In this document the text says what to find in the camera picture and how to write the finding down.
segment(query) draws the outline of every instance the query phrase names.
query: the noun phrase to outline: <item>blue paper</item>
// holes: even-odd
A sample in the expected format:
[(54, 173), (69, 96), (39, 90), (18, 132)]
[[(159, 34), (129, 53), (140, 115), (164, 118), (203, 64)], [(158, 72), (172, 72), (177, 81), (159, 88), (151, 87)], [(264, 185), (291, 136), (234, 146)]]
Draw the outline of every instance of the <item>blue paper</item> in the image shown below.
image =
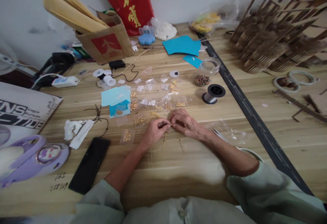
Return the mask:
[(202, 63), (202, 60), (198, 59), (195, 56), (192, 55), (186, 55), (183, 60), (185, 60), (186, 62), (190, 63), (191, 65), (193, 65), (195, 68), (199, 68), (200, 64)]
[(185, 53), (199, 56), (199, 50), (201, 48), (201, 42), (193, 41), (189, 36), (181, 36), (175, 39), (162, 42), (167, 53)]
[(113, 105), (113, 106), (109, 106), (109, 109), (110, 109), (110, 116), (113, 116), (116, 114), (117, 110), (120, 110), (120, 111), (125, 111), (128, 109), (128, 104), (130, 102), (128, 100), (124, 100), (123, 102), (121, 103), (118, 103), (116, 105)]
[(125, 86), (115, 87), (101, 92), (101, 106), (116, 105), (124, 100), (130, 102), (130, 90)]

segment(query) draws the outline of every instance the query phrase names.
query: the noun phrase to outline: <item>blue flower-shaped object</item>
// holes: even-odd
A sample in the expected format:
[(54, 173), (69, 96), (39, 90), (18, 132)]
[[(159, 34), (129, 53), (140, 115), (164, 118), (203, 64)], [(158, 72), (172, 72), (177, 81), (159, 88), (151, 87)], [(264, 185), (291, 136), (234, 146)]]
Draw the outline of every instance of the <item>blue flower-shaped object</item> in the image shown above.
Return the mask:
[(155, 41), (156, 41), (156, 38), (154, 37), (154, 35), (152, 33), (150, 33), (150, 34), (145, 33), (145, 34), (139, 36), (140, 45), (151, 45)]

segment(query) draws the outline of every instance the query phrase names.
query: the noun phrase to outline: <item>smartphone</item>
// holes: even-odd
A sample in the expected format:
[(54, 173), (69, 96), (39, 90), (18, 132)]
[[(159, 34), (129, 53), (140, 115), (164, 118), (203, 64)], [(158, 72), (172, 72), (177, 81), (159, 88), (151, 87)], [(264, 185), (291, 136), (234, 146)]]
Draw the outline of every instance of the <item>smartphone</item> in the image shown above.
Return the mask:
[(106, 154), (109, 140), (94, 137), (79, 164), (68, 188), (80, 194), (86, 194), (92, 187), (94, 178)]

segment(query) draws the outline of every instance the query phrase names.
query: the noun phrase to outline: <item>cardboard box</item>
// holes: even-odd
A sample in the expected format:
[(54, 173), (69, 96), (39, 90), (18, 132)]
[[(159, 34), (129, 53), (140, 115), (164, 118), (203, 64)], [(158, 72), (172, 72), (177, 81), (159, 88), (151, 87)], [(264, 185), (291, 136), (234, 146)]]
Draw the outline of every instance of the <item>cardboard box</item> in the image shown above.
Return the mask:
[(99, 18), (110, 27), (101, 31), (81, 34), (75, 31), (77, 39), (98, 64), (134, 55), (132, 45), (121, 18), (116, 14), (98, 12)]

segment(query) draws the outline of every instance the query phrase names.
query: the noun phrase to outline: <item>shirt button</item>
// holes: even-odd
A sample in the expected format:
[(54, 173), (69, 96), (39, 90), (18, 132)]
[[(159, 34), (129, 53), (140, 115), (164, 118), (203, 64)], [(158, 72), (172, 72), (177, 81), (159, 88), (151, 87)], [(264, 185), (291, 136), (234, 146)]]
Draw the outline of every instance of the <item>shirt button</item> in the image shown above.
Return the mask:
[(184, 209), (181, 209), (179, 212), (178, 212), (178, 215), (179, 217), (183, 220), (186, 216), (186, 211)]

